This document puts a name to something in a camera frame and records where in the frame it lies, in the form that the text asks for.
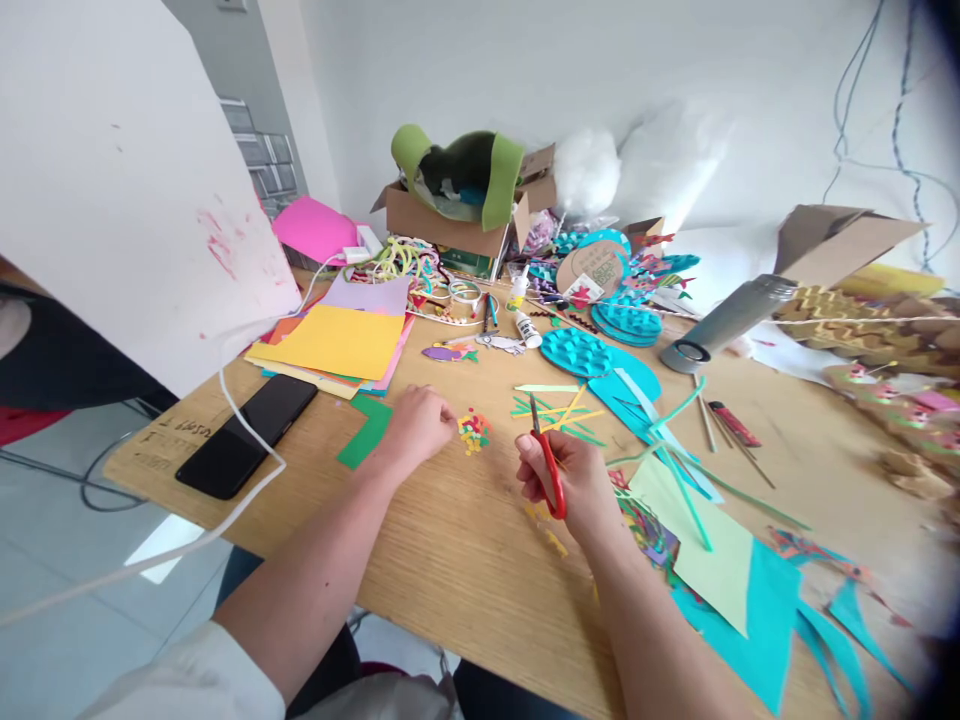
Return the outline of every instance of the charging cable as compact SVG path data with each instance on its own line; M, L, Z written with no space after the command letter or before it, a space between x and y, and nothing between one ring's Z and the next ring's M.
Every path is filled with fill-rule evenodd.
M221 522L219 525L217 525L213 530L211 530L207 534L194 540L192 543L188 543L181 547L174 548L173 550L168 550L167 552L161 553L160 555L154 555L152 558L141 560L138 563L127 565L126 567L122 567L119 570L116 570L115 572L109 573L107 575L103 575L102 577L96 578L94 580L90 580L85 583L81 583L80 585L75 585L74 587L70 588L69 590L65 590L62 593L58 593L56 595L50 595L49 597L46 597L43 600L40 600L39 602L34 603L33 605L29 605L21 610L17 610L13 613L10 613L9 615L6 615L0 618L0 628L6 627L7 625L12 625L16 622L19 622L20 620L23 620L24 618L28 618L31 615L35 615L38 612L41 612L43 610L46 610L47 608L53 607L54 605L59 605L62 602L66 602L67 600L72 600L75 597L80 597L81 595L85 595L89 592L93 592L94 590L98 590L99 588L105 587L106 585L110 585L119 580L123 580L125 578L137 575L143 572L144 570L149 570L150 568L156 567L161 563L165 563L170 560L175 560L176 558L183 557L184 555L189 555L190 553L195 552L200 548L209 545L211 542L213 542L218 537L223 535L223 533L225 533L230 528L230 526L233 525L234 522L236 522L237 518L240 517L243 511L246 510L247 507L249 507L250 503L252 503L254 499L256 499L257 495L259 495L260 492L267 485L273 482L274 479L276 479L276 477L280 475L280 473L282 473L284 470L287 469L287 461L280 456L280 453L278 453L276 450L270 447L267 441L264 440L260 436L260 434L257 433L257 431L250 426L249 421L243 416L243 413L240 412L240 408L237 407L236 400L233 399L233 396L230 394L230 391L227 390L227 381L226 381L226 378L224 377L223 367L228 362L230 362L232 358L224 357L225 350L231 340L235 339L237 335L239 335L241 332L247 330L250 327L253 327L254 325L262 325L263 323L268 321L283 320L284 318L296 317L297 315L299 315L303 311L303 308L306 306L306 304L310 301L310 293L313 292L313 286L316 283L317 277L319 277L320 273L324 270L324 268L326 268L326 266L330 262L336 259L343 259L344 257L345 257L344 253L342 252L337 253L336 255L333 255L332 257L330 257L319 268L317 268L317 271L313 274L313 279L310 280L310 286L307 288L307 292L304 295L303 302L300 304L300 307L297 309L295 313L292 313L290 315L279 315L273 318L265 318L263 320L257 320L256 322L247 323L246 325L242 325L240 327L233 328L232 330L228 330L227 332L232 334L226 337L223 341L223 344L220 346L219 377L220 377L220 389L223 391L223 396L227 399L227 403L230 405L230 409L233 410L233 414L237 417L237 420L240 421L240 424L246 429L247 432L249 432L256 439L257 443L259 443L260 446L264 450L266 450L267 453L274 460L277 461L278 466L274 468L273 471L271 471L268 475L266 475L266 477L264 477L260 482L258 482L256 485L253 486L253 489L250 490L250 492L248 492L244 496L243 500L237 503L236 507L234 507L233 510L230 511L230 514L227 515L227 517L223 520L223 522Z

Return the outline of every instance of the sleeve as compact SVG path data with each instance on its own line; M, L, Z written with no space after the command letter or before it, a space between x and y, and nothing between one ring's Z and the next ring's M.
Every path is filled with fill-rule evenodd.
M114 682L80 720L283 720L285 712L270 679L230 633L210 621Z

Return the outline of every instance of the black phone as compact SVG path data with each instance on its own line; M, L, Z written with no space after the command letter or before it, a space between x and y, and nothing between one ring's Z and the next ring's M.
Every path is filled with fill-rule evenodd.
M275 375L240 412L250 427L274 447L316 394L316 385ZM211 497L229 500L266 458L267 451L234 415L187 459L176 477Z

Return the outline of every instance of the scissors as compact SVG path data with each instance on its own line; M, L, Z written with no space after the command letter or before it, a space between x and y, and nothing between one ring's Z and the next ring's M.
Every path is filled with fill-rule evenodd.
M541 479L543 485L543 494L547 496L547 507L550 508L550 514L557 520L563 520L567 516L567 501L563 497L563 485L560 482L560 471L557 469L557 458L553 454L553 448L550 447L550 441L540 432L540 416L537 415L537 401L530 395L530 412L533 415L533 430L530 434L537 439L540 447L543 448L543 456L547 461L547 470L550 472L550 482Z

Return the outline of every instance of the glue bottle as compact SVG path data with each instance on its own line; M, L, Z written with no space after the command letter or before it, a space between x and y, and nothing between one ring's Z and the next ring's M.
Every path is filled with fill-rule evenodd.
M527 288L530 287L530 279L527 277L529 270L530 265L524 265L523 272L517 275L517 279L513 281L513 287L510 288L510 300L507 301L507 310L510 312L520 310L520 306L523 305L523 301L527 297Z
M514 320L517 323L517 330L520 331L520 336L523 338L523 344L531 350L540 347L543 337L533 326L533 320L530 319L529 315L519 310L514 310L514 312L516 313Z

